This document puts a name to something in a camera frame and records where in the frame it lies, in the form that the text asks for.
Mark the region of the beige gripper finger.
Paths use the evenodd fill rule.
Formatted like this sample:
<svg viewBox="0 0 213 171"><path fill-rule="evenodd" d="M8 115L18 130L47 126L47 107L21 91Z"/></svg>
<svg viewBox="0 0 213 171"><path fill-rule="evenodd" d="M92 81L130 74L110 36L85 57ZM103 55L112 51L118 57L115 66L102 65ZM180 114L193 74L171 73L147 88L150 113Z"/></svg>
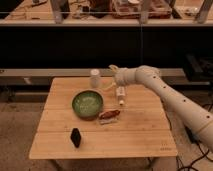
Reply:
<svg viewBox="0 0 213 171"><path fill-rule="evenodd" d="M110 82L110 83L103 84L100 89L102 91L108 91L108 90L112 89L115 86L116 86L115 82Z"/></svg>
<svg viewBox="0 0 213 171"><path fill-rule="evenodd" d="M119 67L118 66L116 66L116 65L109 65L109 68L113 71L113 72L116 72L118 69L119 69Z"/></svg>

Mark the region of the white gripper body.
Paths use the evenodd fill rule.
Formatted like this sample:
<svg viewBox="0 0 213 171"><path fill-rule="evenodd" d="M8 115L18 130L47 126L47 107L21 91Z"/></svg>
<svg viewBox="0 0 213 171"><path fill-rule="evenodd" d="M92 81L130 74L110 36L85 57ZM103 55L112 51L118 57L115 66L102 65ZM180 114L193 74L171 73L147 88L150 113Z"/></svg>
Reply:
<svg viewBox="0 0 213 171"><path fill-rule="evenodd" d="M119 68L114 76L115 83L118 86L127 86L130 84L135 84L135 72L135 68Z"/></svg>

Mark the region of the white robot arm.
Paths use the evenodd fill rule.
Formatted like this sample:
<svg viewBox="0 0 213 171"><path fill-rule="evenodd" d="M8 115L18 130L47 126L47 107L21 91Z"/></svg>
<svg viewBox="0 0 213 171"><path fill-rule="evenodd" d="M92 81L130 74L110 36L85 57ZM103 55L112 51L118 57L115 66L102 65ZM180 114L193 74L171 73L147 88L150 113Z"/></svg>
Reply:
<svg viewBox="0 0 213 171"><path fill-rule="evenodd" d="M109 68L113 72L114 85L143 85L150 89L173 108L203 144L213 149L213 114L166 84L158 68L147 65L119 68L113 64Z"/></svg>

